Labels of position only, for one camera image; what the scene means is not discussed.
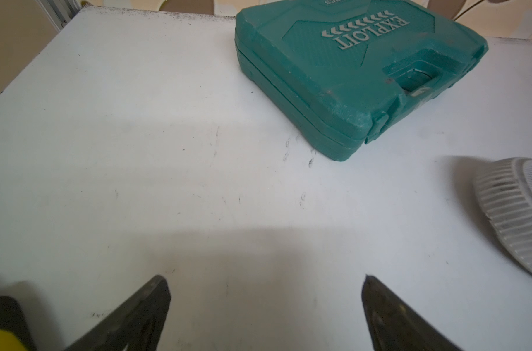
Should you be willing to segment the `black white canvas sneaker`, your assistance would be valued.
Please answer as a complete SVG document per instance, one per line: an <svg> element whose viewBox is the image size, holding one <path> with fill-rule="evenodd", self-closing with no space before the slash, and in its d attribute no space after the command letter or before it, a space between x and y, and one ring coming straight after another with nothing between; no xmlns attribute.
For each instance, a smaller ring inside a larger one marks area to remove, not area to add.
<svg viewBox="0 0 532 351"><path fill-rule="evenodd" d="M473 188L500 244L532 275L532 158L482 165Z"/></svg>

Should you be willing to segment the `green plastic tool case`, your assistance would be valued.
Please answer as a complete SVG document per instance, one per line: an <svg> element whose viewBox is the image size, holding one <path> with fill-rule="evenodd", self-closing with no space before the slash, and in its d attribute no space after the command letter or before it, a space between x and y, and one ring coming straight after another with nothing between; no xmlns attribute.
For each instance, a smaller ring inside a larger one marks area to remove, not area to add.
<svg viewBox="0 0 532 351"><path fill-rule="evenodd" d="M276 1L242 9L252 80L321 154L343 162L469 73L472 29L413 1Z"/></svg>

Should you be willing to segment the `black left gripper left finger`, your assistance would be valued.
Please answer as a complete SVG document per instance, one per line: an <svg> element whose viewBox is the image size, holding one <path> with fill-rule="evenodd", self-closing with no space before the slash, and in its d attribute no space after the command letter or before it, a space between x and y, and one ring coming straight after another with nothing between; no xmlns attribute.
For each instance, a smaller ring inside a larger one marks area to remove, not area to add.
<svg viewBox="0 0 532 351"><path fill-rule="evenodd" d="M156 275L67 349L156 350L170 301L166 279Z"/></svg>

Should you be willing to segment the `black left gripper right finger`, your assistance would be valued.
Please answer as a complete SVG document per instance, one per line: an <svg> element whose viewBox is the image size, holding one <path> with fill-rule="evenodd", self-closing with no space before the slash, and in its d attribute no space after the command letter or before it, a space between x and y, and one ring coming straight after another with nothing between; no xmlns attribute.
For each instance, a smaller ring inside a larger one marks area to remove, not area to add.
<svg viewBox="0 0 532 351"><path fill-rule="evenodd" d="M368 275L361 298L375 350L458 350L375 276Z"/></svg>

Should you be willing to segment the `yellow black work glove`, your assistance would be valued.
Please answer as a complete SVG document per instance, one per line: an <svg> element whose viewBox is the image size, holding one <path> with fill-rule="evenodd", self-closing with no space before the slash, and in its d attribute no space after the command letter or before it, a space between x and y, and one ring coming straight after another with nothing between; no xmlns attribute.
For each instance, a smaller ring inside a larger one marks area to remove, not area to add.
<svg viewBox="0 0 532 351"><path fill-rule="evenodd" d="M20 304L0 296L0 350L37 350Z"/></svg>

